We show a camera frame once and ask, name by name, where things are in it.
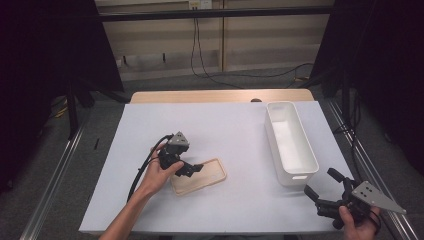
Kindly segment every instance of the wall outlet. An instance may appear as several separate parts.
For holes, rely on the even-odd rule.
[[[188,9],[189,10],[200,9],[200,0],[188,1]]]
[[[200,0],[200,9],[212,9],[212,0]]]

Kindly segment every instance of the white table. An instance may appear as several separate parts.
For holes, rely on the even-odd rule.
[[[343,187],[326,171],[351,177],[325,117],[314,101],[296,102],[320,170],[309,185],[323,199],[338,200]],[[303,187],[281,186],[265,132],[265,103],[127,105],[80,231],[102,233],[126,202],[149,148],[182,131],[189,163],[218,157],[227,179],[183,197],[170,184],[148,203],[133,232],[155,234],[276,234],[334,231],[332,219],[316,215]]]

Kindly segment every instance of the hand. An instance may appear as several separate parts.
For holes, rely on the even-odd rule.
[[[373,211],[377,216],[380,213],[380,209],[377,207],[372,207]],[[355,226],[352,215],[345,206],[339,208],[339,214],[344,223],[344,239],[345,240],[372,240],[374,239],[375,231],[377,230],[375,225],[369,219],[365,219],[360,226]],[[373,214],[370,215],[374,221],[378,222],[376,216]]]
[[[165,144],[160,144],[154,151],[151,156],[153,159],[149,166],[147,167],[146,174],[144,175],[143,180],[136,192],[139,190],[145,191],[149,196],[157,193],[162,186],[165,184],[167,179],[175,174],[181,167],[184,166],[182,161],[176,162],[172,164],[166,170],[163,170],[160,167],[159,159],[158,159],[158,151],[164,147]]]

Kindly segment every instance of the black cable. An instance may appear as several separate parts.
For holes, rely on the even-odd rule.
[[[201,62],[202,62],[203,72],[205,73],[206,77],[204,77],[204,76],[201,76],[201,75],[197,74],[197,73],[194,71],[194,68],[193,68],[193,55],[194,55],[194,47],[196,46],[196,36],[197,36],[197,44],[198,44],[198,47],[199,47],[200,60],[201,60]],[[200,78],[207,78],[207,79],[211,80],[211,81],[212,81],[212,82],[214,82],[214,83],[222,84],[222,85],[227,85],[227,86],[234,87],[234,88],[238,88],[238,89],[243,89],[242,87],[236,86],[236,85],[234,85],[234,84],[230,84],[230,83],[225,83],[225,82],[219,82],[219,81],[216,81],[215,79],[213,79],[213,78],[212,78],[212,77],[211,77],[211,76],[210,76],[210,75],[206,72],[205,65],[204,65],[204,63],[203,63],[202,48],[201,48],[201,46],[200,46],[200,30],[199,30],[199,21],[198,21],[198,19],[197,19],[197,18],[195,18],[195,19],[194,19],[193,49],[192,49],[192,51],[191,51],[191,71],[193,72],[193,74],[194,74],[195,76],[200,77]]]
[[[199,48],[200,61],[201,61],[201,63],[202,63],[203,72],[205,73],[205,75],[206,75],[206,76],[202,76],[202,75],[197,74],[197,73],[194,71],[194,68],[193,68],[193,56],[194,56],[194,48],[195,48],[195,46],[196,46],[196,37],[197,37],[197,45],[198,45],[198,48]],[[313,66],[314,64],[313,64],[313,63],[303,63],[303,64],[300,64],[300,65],[296,66],[295,68],[293,68],[293,69],[291,69],[291,70],[288,70],[288,71],[283,72],[283,73],[274,74],[274,75],[251,75],[251,74],[237,74],[237,73],[209,74],[209,73],[207,73],[207,72],[206,72],[205,65],[204,65],[204,62],[203,62],[202,47],[200,46],[200,28],[199,28],[199,21],[198,21],[198,19],[197,19],[197,18],[195,18],[195,19],[194,19],[193,48],[192,48],[192,51],[191,51],[190,65],[191,65],[191,71],[192,71],[192,72],[193,72],[193,74],[194,74],[195,76],[197,76],[197,77],[200,77],[200,78],[208,78],[208,79],[210,79],[211,81],[213,81],[213,82],[215,82],[215,83],[218,83],[218,84],[223,84],[223,85],[231,86],[231,87],[234,87],[234,88],[243,89],[243,88],[242,88],[242,87],[240,87],[240,86],[236,86],[236,85],[233,85],[233,84],[229,84],[229,83],[224,83],[224,82],[216,81],[216,80],[215,80],[215,79],[213,79],[212,77],[221,77],[221,76],[225,77],[225,76],[232,76],[232,77],[252,77],[252,78],[274,78],[274,77],[281,77],[281,76],[287,75],[287,74],[289,74],[289,73],[291,73],[291,72],[293,72],[293,71],[295,72],[295,75],[296,75],[296,71],[297,71],[297,69],[299,69],[299,68],[301,68],[301,67],[303,67],[303,66]],[[289,88],[290,86],[292,86],[292,85],[294,84],[294,82],[295,82],[295,81],[293,81],[291,84],[289,84],[289,85],[288,85],[287,87],[285,87],[285,88]]]
[[[355,146],[356,146],[356,141],[357,141],[357,136],[356,136],[356,129],[361,121],[361,99],[360,99],[360,95],[359,92],[356,91],[355,95],[354,95],[354,100],[353,100],[353,111],[350,117],[351,122],[345,122],[343,123],[341,126],[339,126],[338,128],[336,128],[335,130],[333,130],[333,133],[344,133],[344,132],[351,132],[352,133],[352,140],[351,140],[351,155],[352,155],[352,162],[355,168],[356,173],[358,174],[358,178],[359,180],[362,182],[362,176],[361,173],[359,171],[359,167],[358,164],[356,162],[356,158],[355,158]],[[378,232],[381,229],[381,220],[383,221],[384,225],[386,226],[387,230],[389,231],[390,235],[393,237],[393,239],[396,239],[395,234],[393,233],[392,229],[389,227],[387,221],[385,220],[384,216],[378,216],[375,212],[370,211],[374,216],[376,216],[379,220],[379,224],[372,219],[371,217],[370,220],[373,222],[373,224],[376,226],[377,230],[375,234],[378,234]]]
[[[174,135],[166,135],[164,137],[162,137],[157,143],[156,145],[152,148],[152,150],[150,151],[149,155],[147,156],[146,160],[144,161],[143,165],[141,166],[141,168],[138,169],[138,173],[137,176],[135,176],[135,179],[133,181],[133,184],[131,185],[131,189],[130,192],[128,193],[128,198],[127,198],[127,202],[130,200],[131,196],[133,195],[135,188],[137,187],[137,183],[140,180],[141,175],[143,174],[144,170],[147,168],[147,166],[149,165],[149,163],[151,162],[150,157],[152,156],[153,152],[156,151],[156,148],[159,146],[159,144],[165,140],[165,139],[171,139]]]
[[[376,230],[374,232],[374,235],[377,235],[380,232],[380,229],[381,229],[381,218],[380,218],[380,216],[378,216],[372,210],[370,210],[370,213],[373,214],[378,219],[378,222],[377,222],[374,218],[372,218],[371,216],[368,216],[368,220],[370,220],[372,222],[372,224],[374,224],[374,226],[376,228]]]

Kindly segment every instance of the white plastic tray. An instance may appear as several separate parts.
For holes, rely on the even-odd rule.
[[[319,166],[295,105],[268,103],[265,127],[278,181],[284,186],[306,184]]]

